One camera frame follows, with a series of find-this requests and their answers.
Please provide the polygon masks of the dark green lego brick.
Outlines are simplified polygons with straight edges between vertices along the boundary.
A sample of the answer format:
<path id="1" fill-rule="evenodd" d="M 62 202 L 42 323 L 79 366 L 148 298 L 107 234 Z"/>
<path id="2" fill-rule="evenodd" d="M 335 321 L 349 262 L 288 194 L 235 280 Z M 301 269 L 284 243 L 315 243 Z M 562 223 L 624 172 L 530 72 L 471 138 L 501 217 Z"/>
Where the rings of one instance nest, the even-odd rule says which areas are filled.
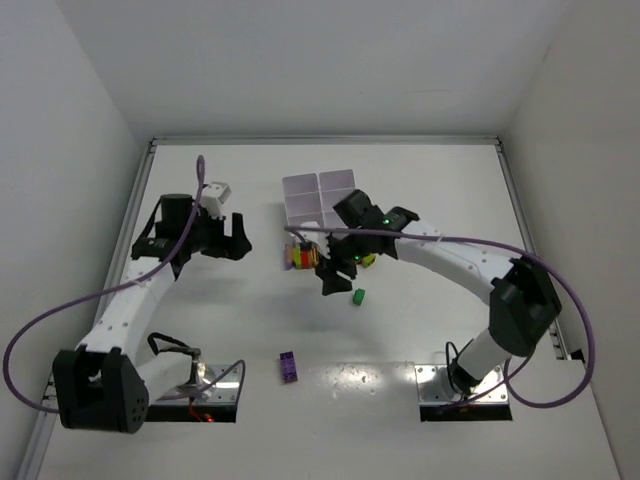
<path id="1" fill-rule="evenodd" d="M 353 292 L 353 295 L 351 298 L 352 304 L 356 306 L 361 306 L 362 303 L 364 302 L 365 295 L 366 295 L 366 291 L 364 289 L 360 289 L 360 288 L 356 289 Z"/>

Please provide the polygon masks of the lime green lego brick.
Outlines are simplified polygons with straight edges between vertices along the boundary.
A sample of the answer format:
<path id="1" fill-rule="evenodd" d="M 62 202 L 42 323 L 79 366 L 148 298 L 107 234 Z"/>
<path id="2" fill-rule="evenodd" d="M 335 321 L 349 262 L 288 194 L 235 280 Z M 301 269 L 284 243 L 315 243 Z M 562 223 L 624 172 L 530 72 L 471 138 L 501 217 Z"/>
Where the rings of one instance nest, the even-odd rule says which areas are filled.
<path id="1" fill-rule="evenodd" d="M 298 270 L 306 270 L 314 267 L 313 252 L 311 249 L 294 248 L 292 251 L 294 267 Z"/>

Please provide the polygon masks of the orange lego plate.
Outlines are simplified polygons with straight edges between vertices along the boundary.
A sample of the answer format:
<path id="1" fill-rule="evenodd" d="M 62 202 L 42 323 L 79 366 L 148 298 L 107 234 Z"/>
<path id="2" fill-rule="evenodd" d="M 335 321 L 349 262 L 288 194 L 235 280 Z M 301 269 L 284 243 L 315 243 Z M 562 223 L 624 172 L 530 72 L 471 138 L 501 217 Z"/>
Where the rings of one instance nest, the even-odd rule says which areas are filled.
<path id="1" fill-rule="evenodd" d="M 308 253 L 309 267 L 315 268 L 319 264 L 320 258 L 321 258 L 321 253 L 319 250 L 319 246 L 317 243 L 312 242 L 310 244 L 309 253 Z"/>

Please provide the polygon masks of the purple butterfly lego brick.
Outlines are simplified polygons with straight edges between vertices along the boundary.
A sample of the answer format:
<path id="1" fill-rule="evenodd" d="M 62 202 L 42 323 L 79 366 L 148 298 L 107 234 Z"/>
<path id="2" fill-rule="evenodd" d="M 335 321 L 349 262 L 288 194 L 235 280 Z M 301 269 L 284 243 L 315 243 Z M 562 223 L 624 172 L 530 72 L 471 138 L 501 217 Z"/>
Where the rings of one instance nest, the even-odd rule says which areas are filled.
<path id="1" fill-rule="evenodd" d="M 293 247 L 291 245 L 286 245 L 284 248 L 284 270 L 288 271 L 295 267 L 295 262 L 293 259 Z"/>

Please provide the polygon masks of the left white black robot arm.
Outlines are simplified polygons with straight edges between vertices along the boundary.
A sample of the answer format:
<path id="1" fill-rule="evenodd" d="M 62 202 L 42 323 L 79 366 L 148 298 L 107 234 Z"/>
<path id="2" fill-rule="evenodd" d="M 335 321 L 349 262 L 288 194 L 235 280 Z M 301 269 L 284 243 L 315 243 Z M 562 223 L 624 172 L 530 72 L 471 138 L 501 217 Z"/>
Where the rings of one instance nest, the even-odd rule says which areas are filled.
<path id="1" fill-rule="evenodd" d="M 200 198 L 159 198 L 132 245 L 125 283 L 78 346 L 53 361 L 65 428 L 133 434 L 156 401 L 194 402 L 216 387 L 200 349 L 147 327 L 193 256 L 238 261 L 251 251 L 242 214 L 223 213 L 230 195 L 228 185 L 212 183 Z"/>

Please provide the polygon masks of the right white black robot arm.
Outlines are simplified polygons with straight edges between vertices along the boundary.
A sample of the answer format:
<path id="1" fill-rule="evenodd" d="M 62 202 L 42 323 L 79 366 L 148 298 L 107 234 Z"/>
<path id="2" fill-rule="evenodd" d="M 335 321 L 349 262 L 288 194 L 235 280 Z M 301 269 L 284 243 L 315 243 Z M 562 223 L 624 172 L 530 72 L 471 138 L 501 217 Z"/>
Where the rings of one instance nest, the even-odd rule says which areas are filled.
<path id="1" fill-rule="evenodd" d="M 350 232 L 329 236 L 328 253 L 315 268 L 323 295 L 351 291 L 357 258 L 380 254 L 424 267 L 488 306 L 488 327 L 447 367 L 449 388 L 458 395 L 470 395 L 511 357 L 531 356 L 562 309 L 549 274 L 525 257 L 508 258 L 468 241 L 448 242 L 416 213 L 402 207 L 383 212 L 359 189 L 333 209 Z"/>

